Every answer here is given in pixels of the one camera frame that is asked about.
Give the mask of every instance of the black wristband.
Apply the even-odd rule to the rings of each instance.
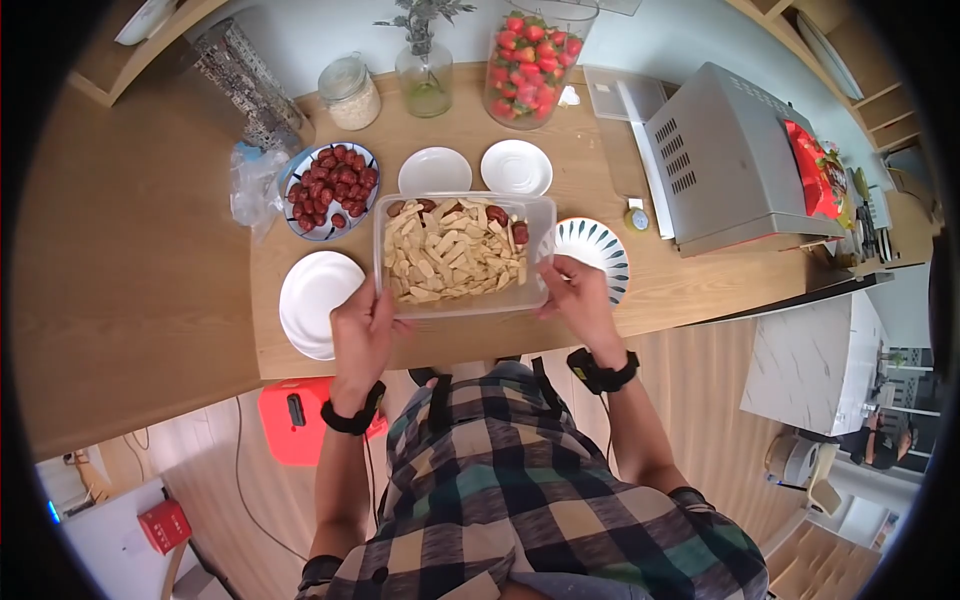
[[[566,357],[566,365],[573,374],[577,375],[587,389],[598,396],[603,392],[619,392],[620,389],[636,377],[636,369],[640,366],[635,352],[627,352],[627,366],[620,371],[601,369],[597,366],[593,355],[585,348],[573,352]]]
[[[352,418],[341,417],[333,410],[333,402],[329,399],[324,402],[320,409],[320,416],[324,422],[334,431],[340,433],[349,433],[353,436],[362,436],[367,433],[367,429],[373,422],[373,416],[376,415],[376,409],[380,407],[380,401],[383,399],[387,386],[382,381],[373,384],[373,388],[367,394],[367,401],[364,407],[356,412]]]

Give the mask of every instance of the red stool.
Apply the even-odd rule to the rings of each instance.
[[[260,393],[257,407],[270,453],[282,465],[315,467],[324,444],[326,423],[320,409],[330,398],[333,377],[284,379]],[[387,432],[387,420],[379,411],[373,417],[367,437]]]

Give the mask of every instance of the glass vase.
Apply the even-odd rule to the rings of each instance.
[[[534,130],[553,116],[600,13],[596,0],[501,0],[484,87],[498,123]]]
[[[453,55],[433,34],[407,37],[409,46],[396,57],[396,77],[407,112],[421,119],[444,114],[453,106]]]

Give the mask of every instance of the man's left hand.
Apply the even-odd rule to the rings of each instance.
[[[387,368],[393,348],[393,332],[409,334],[413,327],[394,321],[394,298],[387,290],[376,297],[373,276],[330,312],[333,354],[337,378],[330,386],[333,409],[352,418],[367,400],[367,393]]]

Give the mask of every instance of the red snack bag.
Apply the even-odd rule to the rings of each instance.
[[[807,216],[819,212],[836,219],[847,196],[847,176],[837,154],[824,152],[820,143],[800,125],[789,119],[783,119],[783,123],[804,185]]]

